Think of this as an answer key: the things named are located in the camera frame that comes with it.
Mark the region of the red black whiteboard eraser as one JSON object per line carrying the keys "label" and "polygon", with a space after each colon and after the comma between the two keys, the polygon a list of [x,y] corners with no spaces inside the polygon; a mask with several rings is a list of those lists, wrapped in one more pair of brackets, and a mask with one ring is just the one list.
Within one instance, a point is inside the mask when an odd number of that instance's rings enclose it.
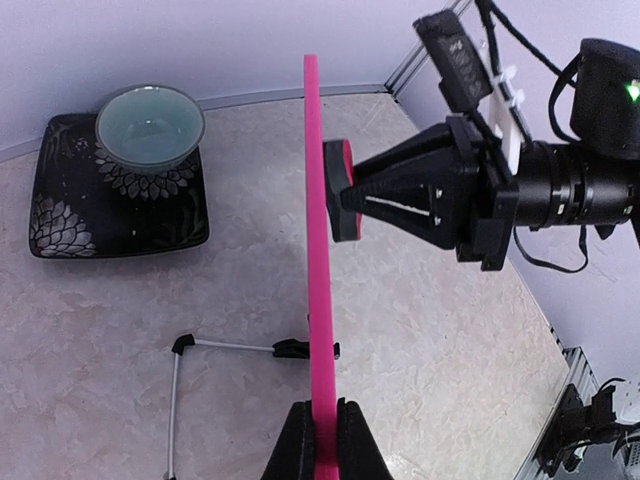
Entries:
{"label": "red black whiteboard eraser", "polygon": [[361,215],[343,206],[341,193],[354,185],[352,149],[348,140],[323,142],[326,205],[336,243],[361,239]]}

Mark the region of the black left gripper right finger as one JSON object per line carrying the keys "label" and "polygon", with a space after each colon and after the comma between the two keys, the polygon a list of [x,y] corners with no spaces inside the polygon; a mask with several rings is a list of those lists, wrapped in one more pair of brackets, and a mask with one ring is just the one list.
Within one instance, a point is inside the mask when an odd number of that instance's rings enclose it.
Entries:
{"label": "black left gripper right finger", "polygon": [[366,418],[355,401],[337,404],[337,454],[341,480],[392,480]]}

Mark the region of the pink framed whiteboard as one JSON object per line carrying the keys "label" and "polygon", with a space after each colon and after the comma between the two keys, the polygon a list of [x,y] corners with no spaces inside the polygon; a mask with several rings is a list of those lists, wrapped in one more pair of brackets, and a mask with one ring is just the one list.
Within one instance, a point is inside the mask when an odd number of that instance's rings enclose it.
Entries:
{"label": "pink framed whiteboard", "polygon": [[316,479],[339,477],[337,396],[322,142],[322,102],[315,55],[304,57],[304,128],[311,407]]}

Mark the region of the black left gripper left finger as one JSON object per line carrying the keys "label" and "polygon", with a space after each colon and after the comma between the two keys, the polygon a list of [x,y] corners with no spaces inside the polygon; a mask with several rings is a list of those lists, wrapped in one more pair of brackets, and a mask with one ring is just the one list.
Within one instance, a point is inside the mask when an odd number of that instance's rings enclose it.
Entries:
{"label": "black left gripper left finger", "polygon": [[262,480],[313,480],[314,475],[312,402],[295,402],[288,412]]}

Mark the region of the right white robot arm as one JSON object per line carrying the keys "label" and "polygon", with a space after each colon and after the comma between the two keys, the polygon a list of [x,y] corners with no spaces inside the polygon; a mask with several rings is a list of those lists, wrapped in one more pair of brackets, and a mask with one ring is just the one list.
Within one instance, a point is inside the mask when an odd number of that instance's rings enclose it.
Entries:
{"label": "right white robot arm", "polygon": [[355,241],[361,220],[391,224],[485,271],[503,267],[521,227],[593,226],[608,238],[639,221],[639,54],[586,38],[558,71],[552,96],[574,88],[569,132],[533,140],[512,76],[488,35],[480,52],[443,11],[415,30],[438,69],[450,115],[354,163],[344,140],[323,145],[333,239]]}

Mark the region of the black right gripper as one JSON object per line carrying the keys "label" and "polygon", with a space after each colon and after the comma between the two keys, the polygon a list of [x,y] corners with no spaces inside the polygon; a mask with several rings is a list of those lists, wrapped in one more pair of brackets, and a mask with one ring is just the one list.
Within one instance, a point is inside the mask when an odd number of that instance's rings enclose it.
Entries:
{"label": "black right gripper", "polygon": [[[392,225],[483,271],[503,268],[518,186],[485,122],[450,116],[354,165],[340,195],[346,211]],[[397,199],[430,200],[430,208]]]}

